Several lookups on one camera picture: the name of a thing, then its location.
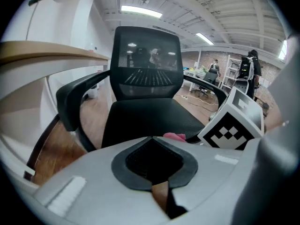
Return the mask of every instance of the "fluorescent light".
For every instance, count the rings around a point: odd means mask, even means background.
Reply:
[[[142,14],[146,14],[149,16],[153,16],[153,17],[158,17],[160,18],[162,16],[162,13],[158,13],[149,9],[145,9],[145,8],[141,8],[141,7],[133,7],[133,6],[125,6],[122,5],[121,8],[122,11],[127,11],[127,12],[135,12],[135,13],[142,13]]]
[[[284,60],[285,59],[285,56],[287,54],[287,42],[286,40],[284,40],[283,44],[282,44],[282,48],[281,48],[281,51],[280,51],[280,54],[278,56],[279,59],[281,60]]]
[[[130,47],[136,47],[136,44],[135,43],[130,43],[130,44],[128,44],[128,46],[130,46]]]
[[[196,34],[198,37],[202,38],[205,42],[207,42],[209,45],[214,45],[207,37],[202,35],[201,33]]]

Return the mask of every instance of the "wooden floor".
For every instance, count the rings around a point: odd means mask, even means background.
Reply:
[[[198,92],[195,95],[194,92],[189,92],[188,88],[186,86],[181,88],[174,99],[206,125],[210,114],[218,109],[217,97],[209,92],[209,97],[204,95],[198,97]],[[88,99],[82,104],[80,119],[86,135],[95,147],[100,149],[108,117],[108,107],[104,87],[101,86],[98,92],[97,98]],[[182,98],[181,95],[186,95],[188,100]],[[74,142],[62,123],[58,122],[46,140],[37,159],[35,165],[36,174],[32,181],[38,185],[44,184],[55,173],[84,154],[85,151]]]

